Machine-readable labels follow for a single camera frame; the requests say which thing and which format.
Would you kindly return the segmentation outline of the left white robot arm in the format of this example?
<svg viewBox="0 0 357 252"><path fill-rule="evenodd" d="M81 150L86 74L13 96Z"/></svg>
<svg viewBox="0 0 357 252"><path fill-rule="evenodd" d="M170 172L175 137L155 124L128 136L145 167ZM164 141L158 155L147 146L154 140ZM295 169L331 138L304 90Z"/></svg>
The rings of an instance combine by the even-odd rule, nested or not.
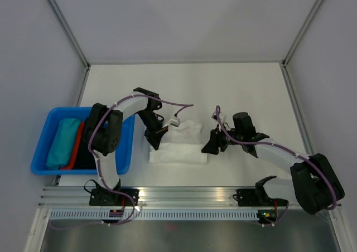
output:
<svg viewBox="0 0 357 252"><path fill-rule="evenodd" d="M107 155L115 152L120 144L123 122L135 114L139 115L146 127L144 136L147 142L157 150L162 137L168 132L168 127L155 113L161 108L159 94L143 88L134 89L129 96L110 107L100 103L92 106L85 122L83 141L95 159L98 184L104 188L102 198L109 205L118 204L122 198L116 164L109 162Z"/></svg>

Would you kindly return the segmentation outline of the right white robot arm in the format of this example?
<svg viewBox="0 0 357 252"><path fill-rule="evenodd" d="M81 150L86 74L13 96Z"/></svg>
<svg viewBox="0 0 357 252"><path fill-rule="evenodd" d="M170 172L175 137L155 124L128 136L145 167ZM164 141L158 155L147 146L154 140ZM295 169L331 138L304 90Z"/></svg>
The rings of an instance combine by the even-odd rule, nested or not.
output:
<svg viewBox="0 0 357 252"><path fill-rule="evenodd" d="M327 157L298 153L277 142L270 136L257 132L246 112L233 115L234 126L227 128L217 109L212 119L217 126L210 131L209 141L202 153L218 155L229 146L240 146L251 156L272 163L288 173L289 179L265 177L255 184L253 200L259 206L282 206L297 203L310 215L321 210L333 210L345 191Z"/></svg>

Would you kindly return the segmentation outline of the white printed t shirt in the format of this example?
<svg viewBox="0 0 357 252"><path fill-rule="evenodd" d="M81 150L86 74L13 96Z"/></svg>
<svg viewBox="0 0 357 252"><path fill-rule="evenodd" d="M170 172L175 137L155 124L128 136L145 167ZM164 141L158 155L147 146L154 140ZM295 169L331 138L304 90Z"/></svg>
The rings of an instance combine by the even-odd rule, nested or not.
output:
<svg viewBox="0 0 357 252"><path fill-rule="evenodd" d="M150 148L150 163L206 164L207 154L201 150L204 125L192 119L184 120L178 127L168 126L157 150Z"/></svg>

